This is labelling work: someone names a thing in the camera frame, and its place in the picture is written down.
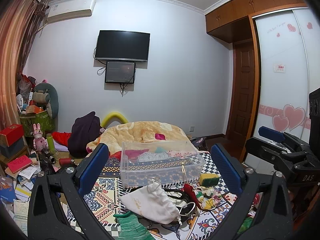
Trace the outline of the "floral fabric scrunchie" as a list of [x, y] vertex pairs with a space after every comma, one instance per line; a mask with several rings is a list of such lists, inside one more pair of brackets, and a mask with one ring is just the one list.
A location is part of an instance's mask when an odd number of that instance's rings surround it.
[[196, 199], [201, 210], [213, 210], [221, 202], [222, 194], [213, 187], [198, 187], [195, 191]]

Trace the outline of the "green knitted cloth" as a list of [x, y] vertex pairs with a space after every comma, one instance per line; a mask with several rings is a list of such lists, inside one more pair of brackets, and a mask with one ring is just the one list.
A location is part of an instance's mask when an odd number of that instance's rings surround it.
[[131, 211], [113, 215], [120, 224], [118, 239], [123, 240], [153, 240], [151, 233], [138, 221], [137, 216]]

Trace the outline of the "yellow green sponge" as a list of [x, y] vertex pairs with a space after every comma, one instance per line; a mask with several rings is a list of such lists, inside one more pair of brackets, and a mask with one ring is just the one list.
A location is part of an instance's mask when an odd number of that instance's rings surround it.
[[202, 173], [199, 178], [199, 184], [204, 187], [217, 186], [220, 177], [213, 173]]

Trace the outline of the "red velvet pouch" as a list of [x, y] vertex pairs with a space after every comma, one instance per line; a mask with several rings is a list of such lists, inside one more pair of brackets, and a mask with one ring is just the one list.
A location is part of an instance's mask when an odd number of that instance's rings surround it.
[[190, 199], [195, 203], [195, 205], [197, 206], [198, 209], [202, 210], [202, 207], [199, 203], [199, 201], [196, 198], [196, 194], [194, 192], [194, 188], [188, 184], [185, 183], [183, 186], [183, 191], [190, 197]]

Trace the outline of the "white drawstring pouch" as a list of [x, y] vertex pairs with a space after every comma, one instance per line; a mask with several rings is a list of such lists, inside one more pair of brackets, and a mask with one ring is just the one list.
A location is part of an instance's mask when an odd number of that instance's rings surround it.
[[181, 220], [178, 208], [157, 181], [123, 195], [119, 200], [129, 211], [153, 222], [167, 225]]

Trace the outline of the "brown wooden door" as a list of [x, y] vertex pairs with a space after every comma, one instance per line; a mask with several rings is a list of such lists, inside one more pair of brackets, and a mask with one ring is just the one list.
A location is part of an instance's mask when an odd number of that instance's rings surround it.
[[233, 46], [233, 87], [227, 126], [227, 138], [240, 144], [245, 142], [251, 119], [254, 95], [253, 41]]

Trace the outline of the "black speaker box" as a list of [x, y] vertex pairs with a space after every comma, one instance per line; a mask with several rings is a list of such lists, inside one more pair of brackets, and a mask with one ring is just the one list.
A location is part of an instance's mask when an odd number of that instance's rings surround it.
[[309, 145], [310, 147], [316, 147], [319, 142], [319, 123], [320, 123], [320, 113], [319, 113], [319, 100], [320, 100], [320, 88], [311, 92], [309, 94], [309, 118], [311, 120], [310, 124], [310, 137]]

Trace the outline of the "pink bunny toy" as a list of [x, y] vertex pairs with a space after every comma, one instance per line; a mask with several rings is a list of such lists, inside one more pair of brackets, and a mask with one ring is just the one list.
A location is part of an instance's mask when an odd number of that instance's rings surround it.
[[33, 124], [33, 136], [34, 136], [34, 148], [38, 152], [48, 149], [48, 144], [46, 139], [43, 137], [43, 132], [41, 131], [41, 125]]

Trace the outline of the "green cylinder bottle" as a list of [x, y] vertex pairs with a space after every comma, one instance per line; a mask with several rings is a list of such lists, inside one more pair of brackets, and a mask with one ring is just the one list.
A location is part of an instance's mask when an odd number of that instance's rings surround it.
[[56, 149], [54, 145], [54, 139], [52, 137], [51, 133], [48, 133], [46, 136], [47, 139], [47, 144], [48, 144], [48, 150], [51, 154], [55, 155], [56, 154]]

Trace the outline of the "dark purple clothing pile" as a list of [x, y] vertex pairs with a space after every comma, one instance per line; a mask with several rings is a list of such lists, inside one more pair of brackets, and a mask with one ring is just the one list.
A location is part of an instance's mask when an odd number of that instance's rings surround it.
[[67, 141], [70, 155], [75, 158], [84, 158], [88, 154], [87, 144], [99, 137], [100, 128], [100, 118], [95, 115], [95, 111], [77, 118]]

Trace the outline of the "red gift box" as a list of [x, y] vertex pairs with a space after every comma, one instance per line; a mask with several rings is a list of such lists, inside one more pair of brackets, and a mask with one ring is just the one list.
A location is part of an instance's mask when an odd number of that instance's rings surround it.
[[24, 135], [23, 126], [13, 124], [0, 131], [1, 146], [9, 147]]

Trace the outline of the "yellow fleece blanket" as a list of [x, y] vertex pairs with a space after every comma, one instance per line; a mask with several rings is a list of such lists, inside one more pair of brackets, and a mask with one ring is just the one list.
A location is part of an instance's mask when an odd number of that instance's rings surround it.
[[92, 153], [103, 143], [110, 154], [121, 151], [122, 143], [147, 143], [156, 141], [188, 141], [185, 132], [178, 126], [159, 121], [136, 121], [107, 128], [97, 139], [89, 142], [86, 151]]

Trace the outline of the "clear plastic storage bin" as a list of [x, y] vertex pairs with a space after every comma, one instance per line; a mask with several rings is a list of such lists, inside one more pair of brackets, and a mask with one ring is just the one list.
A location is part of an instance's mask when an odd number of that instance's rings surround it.
[[124, 188], [161, 185], [199, 179], [206, 161], [189, 141], [124, 142], [120, 178]]

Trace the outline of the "wooden overhead cabinet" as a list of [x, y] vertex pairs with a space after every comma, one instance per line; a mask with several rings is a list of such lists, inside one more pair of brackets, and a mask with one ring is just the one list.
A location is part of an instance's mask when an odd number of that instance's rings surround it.
[[227, 43], [251, 39], [249, 15], [291, 5], [306, 3], [304, 0], [231, 0], [206, 15], [206, 31]]

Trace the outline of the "orange striped curtain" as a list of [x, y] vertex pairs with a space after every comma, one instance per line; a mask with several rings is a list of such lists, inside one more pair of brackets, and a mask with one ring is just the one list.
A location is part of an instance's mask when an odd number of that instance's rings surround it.
[[1, 129], [19, 123], [18, 76], [23, 72], [47, 7], [47, 0], [13, 0], [1, 16]]

